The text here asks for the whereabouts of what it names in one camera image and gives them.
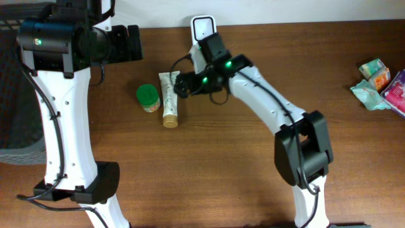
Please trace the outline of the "teal toilet tissue wipes pack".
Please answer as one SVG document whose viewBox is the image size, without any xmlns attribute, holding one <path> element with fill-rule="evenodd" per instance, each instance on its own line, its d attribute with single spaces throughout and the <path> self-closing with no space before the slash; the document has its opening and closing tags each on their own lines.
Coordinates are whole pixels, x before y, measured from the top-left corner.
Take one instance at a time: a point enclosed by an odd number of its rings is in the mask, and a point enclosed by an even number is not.
<svg viewBox="0 0 405 228">
<path fill-rule="evenodd" d="M 378 91 L 365 79 L 351 87 L 350 90 L 369 111 L 390 109 L 390 106 L 382 99 Z"/>
</svg>

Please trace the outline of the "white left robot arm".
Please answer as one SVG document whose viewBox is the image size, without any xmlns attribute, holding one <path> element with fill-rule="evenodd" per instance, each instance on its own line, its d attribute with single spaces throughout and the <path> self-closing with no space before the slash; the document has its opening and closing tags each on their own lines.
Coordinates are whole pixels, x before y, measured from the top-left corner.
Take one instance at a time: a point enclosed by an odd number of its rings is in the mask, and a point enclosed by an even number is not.
<svg viewBox="0 0 405 228">
<path fill-rule="evenodd" d="M 129 227 L 116 192 L 120 167 L 94 159 L 88 91 L 93 66 L 141 60 L 139 29 L 114 26 L 114 1 L 56 1 L 26 19 L 17 33 L 18 62 L 35 89 L 46 145 L 46 173 L 31 196 L 49 209 L 70 199 L 94 227 Z"/>
</svg>

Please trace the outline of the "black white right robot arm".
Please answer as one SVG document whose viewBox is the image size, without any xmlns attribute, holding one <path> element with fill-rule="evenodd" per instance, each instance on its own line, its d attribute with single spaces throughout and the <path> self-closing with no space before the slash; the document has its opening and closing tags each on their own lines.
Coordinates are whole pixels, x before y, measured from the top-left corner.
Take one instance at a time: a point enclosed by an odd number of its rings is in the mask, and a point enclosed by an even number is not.
<svg viewBox="0 0 405 228">
<path fill-rule="evenodd" d="M 232 56 L 217 33 L 194 43 L 184 58 L 194 71 L 177 76 L 174 91 L 187 98 L 226 90 L 247 105 L 275 137 L 274 162 L 292 187 L 296 227 L 330 227 L 324 188 L 333 152 L 324 115 L 284 98 L 250 59 Z"/>
</svg>

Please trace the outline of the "teal tissue packet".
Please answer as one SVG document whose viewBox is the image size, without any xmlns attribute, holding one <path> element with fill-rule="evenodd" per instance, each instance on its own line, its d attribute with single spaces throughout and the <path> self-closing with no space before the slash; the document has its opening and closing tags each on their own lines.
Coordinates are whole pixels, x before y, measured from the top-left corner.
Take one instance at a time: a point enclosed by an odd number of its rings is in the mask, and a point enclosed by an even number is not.
<svg viewBox="0 0 405 228">
<path fill-rule="evenodd" d="M 379 70 L 385 68 L 384 63 L 380 58 L 369 61 L 359 67 L 359 71 L 362 73 L 366 80 L 370 79 Z"/>
</svg>

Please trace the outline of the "red purple tissue pack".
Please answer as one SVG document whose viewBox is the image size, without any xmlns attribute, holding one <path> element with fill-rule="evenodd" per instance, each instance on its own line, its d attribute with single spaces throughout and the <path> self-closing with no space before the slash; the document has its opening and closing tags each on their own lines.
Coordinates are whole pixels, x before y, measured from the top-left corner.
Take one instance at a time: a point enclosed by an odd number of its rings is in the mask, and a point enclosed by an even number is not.
<svg viewBox="0 0 405 228">
<path fill-rule="evenodd" d="M 404 118 L 404 70 L 397 73 L 381 96 L 394 112 Z"/>
</svg>

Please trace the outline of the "green lid jar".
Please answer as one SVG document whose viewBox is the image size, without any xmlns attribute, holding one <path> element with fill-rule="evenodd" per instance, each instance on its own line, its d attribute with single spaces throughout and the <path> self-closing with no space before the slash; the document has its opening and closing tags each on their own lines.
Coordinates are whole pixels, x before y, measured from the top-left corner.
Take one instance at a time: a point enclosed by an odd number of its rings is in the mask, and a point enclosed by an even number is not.
<svg viewBox="0 0 405 228">
<path fill-rule="evenodd" d="M 136 97 L 142 109 L 148 113 L 157 111 L 161 101 L 157 89 L 151 84 L 140 86 L 136 92 Z"/>
</svg>

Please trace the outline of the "orange tissue packet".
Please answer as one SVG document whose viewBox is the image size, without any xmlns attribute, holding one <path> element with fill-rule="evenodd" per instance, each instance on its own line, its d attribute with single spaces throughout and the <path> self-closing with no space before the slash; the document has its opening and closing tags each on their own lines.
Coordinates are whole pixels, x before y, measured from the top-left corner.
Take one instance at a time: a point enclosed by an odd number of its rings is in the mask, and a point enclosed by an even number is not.
<svg viewBox="0 0 405 228">
<path fill-rule="evenodd" d="M 376 90 L 381 91 L 391 81 L 389 68 L 382 68 L 374 73 L 368 80 L 370 85 Z"/>
</svg>

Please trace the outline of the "white tube gold cap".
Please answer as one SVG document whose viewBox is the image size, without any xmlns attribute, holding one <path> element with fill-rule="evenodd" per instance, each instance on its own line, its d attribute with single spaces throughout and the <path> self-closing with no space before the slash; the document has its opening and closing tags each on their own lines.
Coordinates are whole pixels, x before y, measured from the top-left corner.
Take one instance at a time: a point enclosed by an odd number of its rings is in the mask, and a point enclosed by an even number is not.
<svg viewBox="0 0 405 228">
<path fill-rule="evenodd" d="M 179 71 L 159 73 L 163 100 L 163 126 L 166 128 L 178 126 L 178 96 L 174 92 L 173 85 L 179 74 Z"/>
</svg>

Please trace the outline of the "grey plastic mesh basket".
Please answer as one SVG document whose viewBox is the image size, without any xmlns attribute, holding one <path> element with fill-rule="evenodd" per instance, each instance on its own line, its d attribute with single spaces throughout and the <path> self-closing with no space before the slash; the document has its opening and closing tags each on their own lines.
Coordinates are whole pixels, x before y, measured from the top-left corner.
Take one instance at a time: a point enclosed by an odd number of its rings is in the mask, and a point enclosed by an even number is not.
<svg viewBox="0 0 405 228">
<path fill-rule="evenodd" d="M 24 19 L 37 17 L 48 5 L 1 5 L 1 162 L 39 165 L 46 162 L 41 111 L 34 88 L 16 60 L 16 35 Z"/>
</svg>

